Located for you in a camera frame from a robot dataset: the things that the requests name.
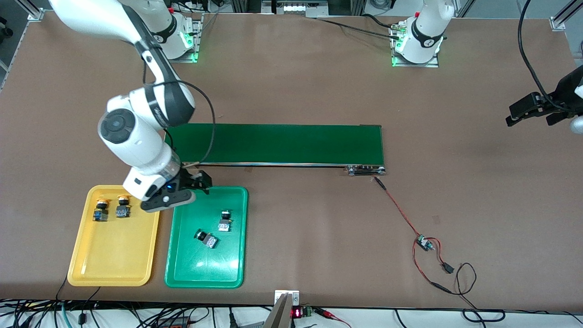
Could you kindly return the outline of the green plastic tray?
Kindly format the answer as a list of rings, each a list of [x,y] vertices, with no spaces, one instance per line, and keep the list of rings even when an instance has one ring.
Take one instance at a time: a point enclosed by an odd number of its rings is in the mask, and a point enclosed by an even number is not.
[[[170,288],[235,289],[244,279],[248,191],[217,186],[174,210],[165,283]],[[232,211],[231,231],[217,229],[222,210]],[[215,248],[194,238],[197,230],[217,237]]]

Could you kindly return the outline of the yellow plastic tray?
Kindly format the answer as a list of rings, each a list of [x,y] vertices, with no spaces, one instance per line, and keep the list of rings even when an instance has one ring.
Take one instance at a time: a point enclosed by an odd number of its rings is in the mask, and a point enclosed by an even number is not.
[[[96,185],[89,190],[81,216],[67,282],[76,287],[139,287],[151,276],[159,212],[140,209],[130,199],[129,218],[117,218],[122,185]],[[97,199],[108,199],[107,222],[93,220]]]

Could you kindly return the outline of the green conveyor belt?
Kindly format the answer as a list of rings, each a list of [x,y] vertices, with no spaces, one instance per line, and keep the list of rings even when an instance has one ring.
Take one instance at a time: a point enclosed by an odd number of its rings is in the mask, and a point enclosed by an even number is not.
[[[379,125],[186,124],[165,137],[184,164],[342,168],[384,175]]]

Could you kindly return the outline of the dark frame with white light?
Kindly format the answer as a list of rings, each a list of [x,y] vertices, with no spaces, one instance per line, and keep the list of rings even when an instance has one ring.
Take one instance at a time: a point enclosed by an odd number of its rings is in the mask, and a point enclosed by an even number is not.
[[[304,17],[360,16],[368,0],[222,0],[234,13]]]

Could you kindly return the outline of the aluminium corner profile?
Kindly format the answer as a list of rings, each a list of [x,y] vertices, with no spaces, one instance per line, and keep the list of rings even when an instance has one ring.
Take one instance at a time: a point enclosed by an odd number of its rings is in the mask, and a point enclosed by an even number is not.
[[[45,10],[38,7],[32,0],[15,0],[15,2],[27,13],[28,21],[41,21]]]
[[[553,31],[564,31],[566,22],[574,17],[576,13],[583,9],[583,0],[569,0],[558,13],[551,16],[549,21]]]

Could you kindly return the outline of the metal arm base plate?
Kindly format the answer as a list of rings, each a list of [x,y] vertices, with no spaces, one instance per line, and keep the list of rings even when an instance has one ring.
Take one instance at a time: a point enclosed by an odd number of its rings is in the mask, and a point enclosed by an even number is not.
[[[173,13],[175,28],[160,43],[166,57],[171,62],[196,63],[199,55],[204,16],[194,20],[181,13]]]
[[[444,37],[416,34],[415,20],[416,17],[409,17],[389,28],[389,35],[396,37],[391,40],[392,66],[437,68],[438,52]]]

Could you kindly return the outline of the red clip lead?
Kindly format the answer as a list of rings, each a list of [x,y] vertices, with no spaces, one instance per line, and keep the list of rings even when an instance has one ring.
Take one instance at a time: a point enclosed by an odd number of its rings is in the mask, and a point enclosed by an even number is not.
[[[333,320],[333,321],[337,321],[340,323],[345,324],[346,326],[348,326],[348,328],[352,328],[352,326],[350,324],[348,324],[348,322],[339,319],[337,316],[335,316],[333,313],[324,310],[323,308],[320,307],[312,307],[312,310],[319,316],[324,317],[325,319],[329,319],[329,320]]]

